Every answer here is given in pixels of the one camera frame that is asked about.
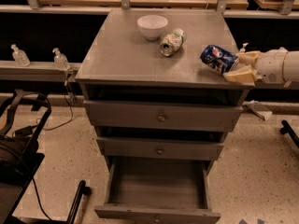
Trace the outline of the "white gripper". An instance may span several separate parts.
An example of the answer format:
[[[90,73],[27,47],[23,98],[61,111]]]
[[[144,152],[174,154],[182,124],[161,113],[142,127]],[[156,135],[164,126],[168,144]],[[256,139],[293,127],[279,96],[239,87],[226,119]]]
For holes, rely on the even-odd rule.
[[[235,83],[254,83],[259,79],[264,83],[282,83],[283,64],[287,53],[284,48],[271,49],[263,54],[258,50],[238,52],[236,56],[245,66],[224,73],[223,76],[227,81]]]

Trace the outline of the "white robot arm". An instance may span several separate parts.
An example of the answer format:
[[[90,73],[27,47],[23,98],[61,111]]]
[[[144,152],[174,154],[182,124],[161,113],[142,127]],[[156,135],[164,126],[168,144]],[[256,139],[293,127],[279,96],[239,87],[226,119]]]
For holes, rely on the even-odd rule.
[[[253,83],[261,80],[268,84],[299,81],[299,51],[285,48],[238,52],[238,64],[233,71],[224,73],[226,80]]]

